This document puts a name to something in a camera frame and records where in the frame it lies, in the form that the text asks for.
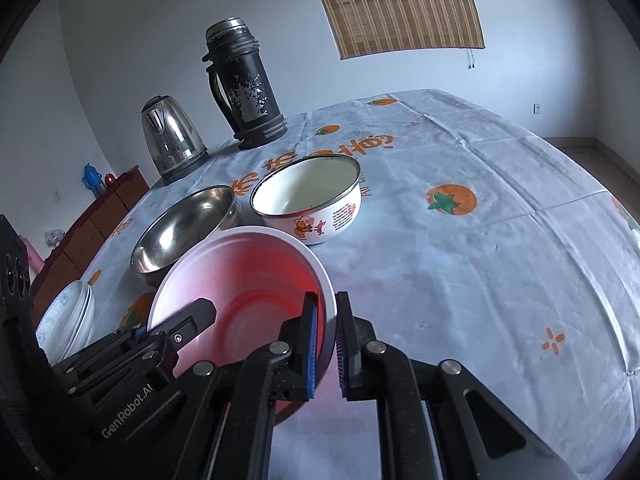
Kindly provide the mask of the bamboo window blind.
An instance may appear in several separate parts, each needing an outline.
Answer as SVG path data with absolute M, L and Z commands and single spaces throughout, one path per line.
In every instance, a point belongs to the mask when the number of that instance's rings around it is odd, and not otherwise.
M 474 0 L 321 0 L 340 58 L 421 49 L 483 49 Z

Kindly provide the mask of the stainless steel bowl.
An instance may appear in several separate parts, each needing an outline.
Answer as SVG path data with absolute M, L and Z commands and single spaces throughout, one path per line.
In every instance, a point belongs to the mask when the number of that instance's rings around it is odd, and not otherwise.
M 192 247 L 215 232 L 240 224 L 241 209 L 227 185 L 194 192 L 164 211 L 134 245 L 129 266 L 145 284 L 157 287 Z

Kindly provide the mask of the stainless steel electric kettle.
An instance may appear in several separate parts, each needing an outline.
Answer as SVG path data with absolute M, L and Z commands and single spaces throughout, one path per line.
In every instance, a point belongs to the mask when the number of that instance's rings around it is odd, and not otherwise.
M 163 182 L 190 174 L 209 159 L 193 122 L 171 96 L 154 96 L 141 111 L 144 140 Z

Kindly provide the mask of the clear plastic bag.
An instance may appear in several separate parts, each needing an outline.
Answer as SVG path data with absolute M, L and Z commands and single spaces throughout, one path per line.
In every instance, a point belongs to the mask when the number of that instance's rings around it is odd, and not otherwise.
M 62 243 L 66 232 L 62 229 L 54 229 L 44 232 L 44 242 L 48 247 L 55 248 Z

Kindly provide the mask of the white persimmon print tablecloth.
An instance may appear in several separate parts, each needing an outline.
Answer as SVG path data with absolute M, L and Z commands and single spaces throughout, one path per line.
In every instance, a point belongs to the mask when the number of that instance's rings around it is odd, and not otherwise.
M 356 315 L 410 358 L 460 361 L 583 479 L 606 477 L 639 428 L 639 227 L 539 136 L 437 90 L 299 114 L 262 148 L 215 146 L 146 194 L 85 279 L 92 334 L 116 330 L 145 284 L 144 230 L 180 198 L 257 181 L 316 153 L 356 158 L 362 208 L 314 253 Z

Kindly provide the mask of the pink thermos jug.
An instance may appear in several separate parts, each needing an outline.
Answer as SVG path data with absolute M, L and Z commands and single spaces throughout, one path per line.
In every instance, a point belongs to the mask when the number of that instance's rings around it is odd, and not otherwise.
M 31 278 L 35 278 L 42 271 L 44 267 L 44 260 L 40 257 L 34 246 L 32 246 L 32 243 L 26 237 L 22 236 L 21 241 L 26 247 L 29 275 Z

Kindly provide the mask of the red plastic bowl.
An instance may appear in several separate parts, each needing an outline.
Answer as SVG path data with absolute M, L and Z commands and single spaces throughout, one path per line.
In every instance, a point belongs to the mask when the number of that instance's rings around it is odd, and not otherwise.
M 306 292 L 319 298 L 316 393 L 334 352 L 337 305 L 328 272 L 312 250 L 285 232 L 239 226 L 213 234 L 174 264 L 154 296 L 154 328 L 194 300 L 211 301 L 217 316 L 178 351 L 175 378 L 193 364 L 244 360 L 277 339 L 281 324 L 302 313 Z

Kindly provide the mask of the blue thermos jug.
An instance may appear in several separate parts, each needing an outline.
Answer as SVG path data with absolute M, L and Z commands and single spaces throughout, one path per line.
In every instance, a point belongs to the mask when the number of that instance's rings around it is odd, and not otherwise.
M 106 191 L 106 185 L 103 181 L 102 174 L 99 173 L 92 165 L 87 164 L 84 167 L 84 174 L 82 175 L 82 183 L 88 190 L 93 192 L 96 198 L 99 198 Z

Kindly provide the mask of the brown wooden sideboard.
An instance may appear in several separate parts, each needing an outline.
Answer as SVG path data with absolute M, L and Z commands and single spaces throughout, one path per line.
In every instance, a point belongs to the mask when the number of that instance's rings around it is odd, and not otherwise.
M 30 289 L 32 322 L 37 326 L 58 293 L 79 280 L 106 240 L 122 229 L 128 212 L 149 191 L 138 166 L 115 179 L 66 232 L 61 244 L 44 260 Z

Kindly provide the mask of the white enamel cartoon bowl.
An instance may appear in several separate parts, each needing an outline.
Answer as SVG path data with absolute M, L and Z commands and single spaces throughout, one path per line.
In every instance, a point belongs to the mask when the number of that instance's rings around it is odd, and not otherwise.
M 317 245 L 343 233 L 361 208 L 361 168 L 346 155 L 309 156 L 262 178 L 250 208 L 266 226 Z

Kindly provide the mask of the blue patterned white bowl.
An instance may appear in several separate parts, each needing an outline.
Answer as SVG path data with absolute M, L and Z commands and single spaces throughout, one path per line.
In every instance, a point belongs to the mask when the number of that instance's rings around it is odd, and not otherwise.
M 93 319 L 94 297 L 88 283 L 71 282 L 54 298 L 36 328 L 37 342 L 51 366 L 85 348 Z

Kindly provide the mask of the black thermos flask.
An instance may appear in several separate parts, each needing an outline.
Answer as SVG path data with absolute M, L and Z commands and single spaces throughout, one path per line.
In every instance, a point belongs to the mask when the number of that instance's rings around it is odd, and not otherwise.
M 209 89 L 241 150 L 278 140 L 288 126 L 259 55 L 259 44 L 240 18 L 227 18 L 205 33 Z

